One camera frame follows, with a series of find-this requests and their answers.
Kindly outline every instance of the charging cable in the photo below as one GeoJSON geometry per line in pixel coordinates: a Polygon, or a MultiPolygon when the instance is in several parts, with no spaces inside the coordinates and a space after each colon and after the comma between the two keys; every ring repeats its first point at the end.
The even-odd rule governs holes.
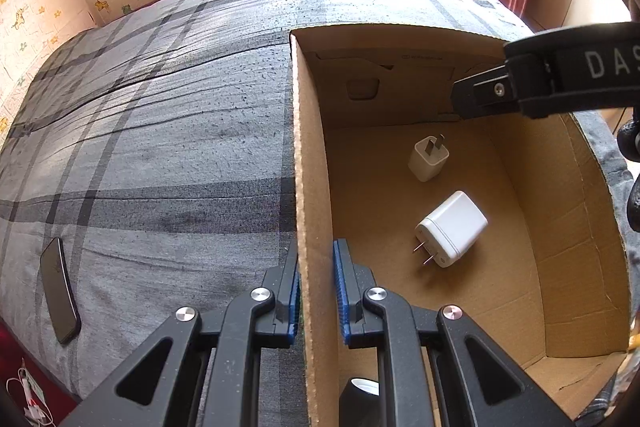
{"type": "Polygon", "coordinates": [[[27,368],[24,365],[24,360],[22,361],[22,367],[18,369],[17,378],[9,378],[4,385],[8,394],[9,382],[11,381],[18,382],[22,387],[24,399],[27,402],[27,407],[24,408],[24,415],[27,417],[27,419],[37,427],[56,427],[55,423],[53,423],[53,415],[51,414],[49,406],[45,401],[44,393],[42,392],[40,386],[36,383],[34,378],[31,376],[29,371],[27,371],[27,368]],[[41,404],[47,410],[46,412],[44,412],[40,408],[40,405],[33,397],[33,393],[35,393],[36,397],[40,400],[41,404]]]}

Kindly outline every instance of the gray plaid bedsheet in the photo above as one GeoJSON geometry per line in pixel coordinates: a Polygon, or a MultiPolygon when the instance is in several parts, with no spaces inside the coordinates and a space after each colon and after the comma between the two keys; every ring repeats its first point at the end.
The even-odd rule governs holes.
{"type": "MultiPolygon", "coordinates": [[[[222,307],[283,258],[295,232],[289,32],[363,22],[530,34],[497,0],[161,0],[43,65],[0,153],[0,315],[71,391],[90,393],[177,308],[222,307]],[[38,273],[55,236],[82,318],[68,346],[38,273]]],[[[596,131],[620,209],[630,175],[596,131]]],[[[262,426],[307,423],[301,337],[263,355],[262,426]]]]}

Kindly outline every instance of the cartoon animal sticker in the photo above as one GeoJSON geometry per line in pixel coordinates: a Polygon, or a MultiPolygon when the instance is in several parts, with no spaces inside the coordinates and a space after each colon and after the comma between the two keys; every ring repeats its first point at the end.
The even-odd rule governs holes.
{"type": "Polygon", "coordinates": [[[94,6],[98,9],[98,12],[101,10],[109,11],[109,3],[107,1],[95,0],[94,6]]]}
{"type": "Polygon", "coordinates": [[[18,11],[15,13],[15,24],[14,24],[15,29],[18,29],[21,24],[24,24],[24,17],[22,16],[23,13],[24,13],[24,8],[19,8],[18,11]]]}

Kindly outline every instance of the text das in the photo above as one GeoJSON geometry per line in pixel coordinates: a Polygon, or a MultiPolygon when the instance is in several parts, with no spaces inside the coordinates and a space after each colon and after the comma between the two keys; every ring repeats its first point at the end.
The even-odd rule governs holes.
{"type": "MultiPolygon", "coordinates": [[[[616,75],[631,74],[634,68],[636,68],[637,71],[640,71],[640,45],[636,44],[632,47],[632,53],[636,62],[633,62],[628,55],[625,58],[618,48],[613,48],[612,53],[613,67],[616,75]]],[[[600,78],[605,74],[605,63],[602,59],[602,55],[604,54],[596,51],[584,52],[584,57],[587,60],[587,66],[589,67],[591,78],[600,78]]]]}

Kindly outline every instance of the white cable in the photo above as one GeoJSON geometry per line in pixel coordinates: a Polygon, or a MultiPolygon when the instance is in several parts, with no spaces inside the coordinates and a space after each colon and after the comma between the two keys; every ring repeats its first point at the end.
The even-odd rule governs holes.
{"type": "Polygon", "coordinates": [[[16,382],[18,382],[20,384],[20,388],[22,388],[22,381],[19,378],[10,378],[9,380],[6,381],[6,384],[4,385],[7,393],[9,393],[9,382],[11,382],[12,380],[15,380],[16,382]]]}
{"type": "MultiPolygon", "coordinates": [[[[9,382],[11,382],[12,380],[15,380],[22,387],[22,379],[25,378],[27,380],[27,382],[28,382],[29,381],[29,377],[31,376],[25,367],[19,367],[17,374],[18,374],[18,378],[9,378],[6,381],[6,383],[4,384],[4,387],[5,387],[6,391],[7,391],[7,393],[9,393],[9,382]]],[[[34,419],[34,421],[37,422],[39,427],[56,427],[56,424],[53,422],[53,415],[51,413],[51,410],[49,409],[49,406],[47,405],[47,402],[44,401],[44,400],[40,400],[39,396],[37,396],[37,398],[43,404],[43,406],[46,407],[47,413],[45,413],[40,408],[40,406],[37,404],[37,402],[36,402],[35,406],[31,406],[31,407],[35,407],[40,413],[42,413],[42,415],[46,418],[47,422],[44,423],[44,422],[41,421],[41,419],[34,419]]]]}

